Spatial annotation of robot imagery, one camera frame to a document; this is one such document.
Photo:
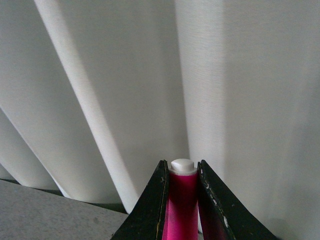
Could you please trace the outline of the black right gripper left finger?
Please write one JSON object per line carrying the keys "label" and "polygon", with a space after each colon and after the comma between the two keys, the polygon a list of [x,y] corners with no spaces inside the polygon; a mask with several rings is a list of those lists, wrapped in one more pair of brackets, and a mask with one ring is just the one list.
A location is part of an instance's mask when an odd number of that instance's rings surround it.
{"label": "black right gripper left finger", "polygon": [[168,162],[155,168],[133,210],[112,240],[161,240],[165,229],[170,173]]}

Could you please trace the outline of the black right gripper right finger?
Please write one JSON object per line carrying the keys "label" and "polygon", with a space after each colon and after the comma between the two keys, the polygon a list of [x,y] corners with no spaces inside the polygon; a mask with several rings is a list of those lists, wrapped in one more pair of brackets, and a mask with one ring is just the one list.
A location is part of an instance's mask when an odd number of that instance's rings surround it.
{"label": "black right gripper right finger", "polygon": [[198,169],[198,208],[205,240],[276,240],[233,194],[209,164]]}

